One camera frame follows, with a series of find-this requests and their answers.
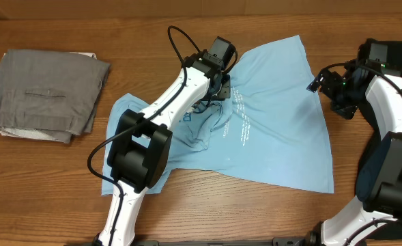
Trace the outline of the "light blue printed t-shirt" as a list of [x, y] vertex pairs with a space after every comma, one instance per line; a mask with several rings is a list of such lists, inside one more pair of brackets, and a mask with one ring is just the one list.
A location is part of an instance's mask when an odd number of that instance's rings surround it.
[[332, 193], [333, 164], [319, 96], [299, 36], [245, 52], [231, 75], [231, 96], [186, 113], [173, 132], [167, 166], [199, 169], [271, 185]]

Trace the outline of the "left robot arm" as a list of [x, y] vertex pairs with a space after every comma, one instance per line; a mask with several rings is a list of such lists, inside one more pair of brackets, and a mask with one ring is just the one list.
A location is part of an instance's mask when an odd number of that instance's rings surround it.
[[210, 49], [184, 58], [176, 80], [151, 105], [122, 113], [107, 156], [113, 198], [94, 245], [133, 243], [143, 198], [167, 165], [173, 129], [195, 103], [226, 98], [227, 66], [236, 53], [232, 43], [217, 37]]

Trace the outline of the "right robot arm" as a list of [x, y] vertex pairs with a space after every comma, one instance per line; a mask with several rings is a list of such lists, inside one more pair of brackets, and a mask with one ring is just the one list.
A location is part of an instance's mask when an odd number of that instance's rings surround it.
[[402, 240], [402, 41], [368, 39], [357, 57], [320, 70], [308, 85], [349, 120], [357, 111], [373, 128], [358, 164], [354, 198], [317, 225], [301, 245], [364, 245]]

